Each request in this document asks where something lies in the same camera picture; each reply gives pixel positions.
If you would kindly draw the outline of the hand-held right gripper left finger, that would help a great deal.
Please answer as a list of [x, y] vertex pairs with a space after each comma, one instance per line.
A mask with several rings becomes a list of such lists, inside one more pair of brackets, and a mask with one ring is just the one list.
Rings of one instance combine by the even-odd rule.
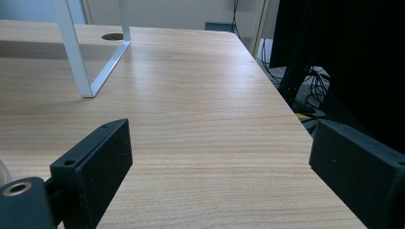
[[51, 164], [55, 224], [96, 229], [133, 164], [129, 121], [101, 125]]

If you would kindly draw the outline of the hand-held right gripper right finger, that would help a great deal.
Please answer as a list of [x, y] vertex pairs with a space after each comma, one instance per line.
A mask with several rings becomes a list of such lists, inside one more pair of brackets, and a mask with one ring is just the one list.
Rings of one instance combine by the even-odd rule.
[[354, 128], [318, 122], [311, 169], [368, 229], [405, 229], [405, 156]]

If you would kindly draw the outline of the black metal stand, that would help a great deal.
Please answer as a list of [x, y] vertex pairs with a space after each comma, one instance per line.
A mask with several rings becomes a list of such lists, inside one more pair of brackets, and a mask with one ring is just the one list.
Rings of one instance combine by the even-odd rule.
[[302, 32], [294, 43], [284, 78], [279, 87], [279, 93], [289, 106], [293, 105], [298, 90], [308, 71], [312, 54], [311, 50], [310, 34], [308, 32]]

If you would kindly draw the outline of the blue box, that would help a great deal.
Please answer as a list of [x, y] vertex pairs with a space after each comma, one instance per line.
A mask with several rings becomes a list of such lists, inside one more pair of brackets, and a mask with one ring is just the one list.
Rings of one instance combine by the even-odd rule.
[[234, 26], [232, 23], [224, 22], [206, 22], [204, 25], [206, 31], [226, 31], [234, 32]]

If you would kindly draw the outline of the white metal stand frame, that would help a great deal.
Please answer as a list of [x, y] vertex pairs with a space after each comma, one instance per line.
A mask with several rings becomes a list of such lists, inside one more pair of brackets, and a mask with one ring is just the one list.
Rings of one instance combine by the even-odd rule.
[[117, 0], [122, 28], [122, 44], [117, 48], [109, 61], [101, 69], [93, 82], [89, 80], [87, 70], [82, 57], [81, 49], [76, 35], [75, 24], [72, 18], [68, 0], [52, 0], [53, 11], [62, 37], [68, 60], [73, 72], [75, 84], [81, 97], [94, 98], [107, 81], [119, 60], [131, 45], [131, 33], [129, 26], [129, 12], [127, 0]]

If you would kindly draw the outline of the beige door frame post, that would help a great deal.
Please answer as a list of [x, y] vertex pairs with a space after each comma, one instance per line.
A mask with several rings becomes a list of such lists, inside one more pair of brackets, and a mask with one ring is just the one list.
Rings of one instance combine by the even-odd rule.
[[249, 44], [249, 52], [253, 57], [257, 56], [257, 52], [259, 49], [260, 41], [262, 39], [265, 23], [266, 23], [266, 17], [267, 17], [267, 12], [268, 8], [270, 5], [270, 0], [258, 0], [258, 7], [256, 8], [255, 11], [255, 17], [254, 17], [254, 22], [253, 22], [253, 30], [252, 30], [252, 36], [250, 39], [250, 44]]

